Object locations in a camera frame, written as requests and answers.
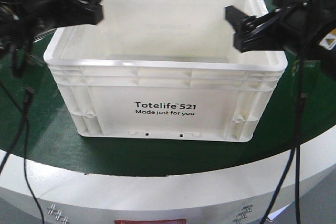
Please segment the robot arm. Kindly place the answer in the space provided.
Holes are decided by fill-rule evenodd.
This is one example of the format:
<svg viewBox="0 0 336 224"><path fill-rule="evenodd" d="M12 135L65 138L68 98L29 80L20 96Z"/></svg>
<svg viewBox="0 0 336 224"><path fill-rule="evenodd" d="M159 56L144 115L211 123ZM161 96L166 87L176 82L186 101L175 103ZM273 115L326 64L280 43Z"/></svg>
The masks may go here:
<svg viewBox="0 0 336 224"><path fill-rule="evenodd" d="M234 47L247 51L289 51L321 62L321 71L335 79L335 0L272 0L275 9L249 16L225 8L234 33Z"/></svg>

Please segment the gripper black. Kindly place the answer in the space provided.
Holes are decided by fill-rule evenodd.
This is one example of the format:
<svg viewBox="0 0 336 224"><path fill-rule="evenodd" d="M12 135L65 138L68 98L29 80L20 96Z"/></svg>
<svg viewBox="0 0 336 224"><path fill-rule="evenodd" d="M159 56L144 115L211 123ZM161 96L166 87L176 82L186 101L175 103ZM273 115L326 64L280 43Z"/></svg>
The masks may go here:
<svg viewBox="0 0 336 224"><path fill-rule="evenodd" d="M335 0L272 0L277 7L260 17L224 8L240 52L305 51L306 59L335 58Z"/></svg>
<svg viewBox="0 0 336 224"><path fill-rule="evenodd" d="M103 20L101 1L1 0L1 48L28 48L55 28L96 25Z"/></svg>

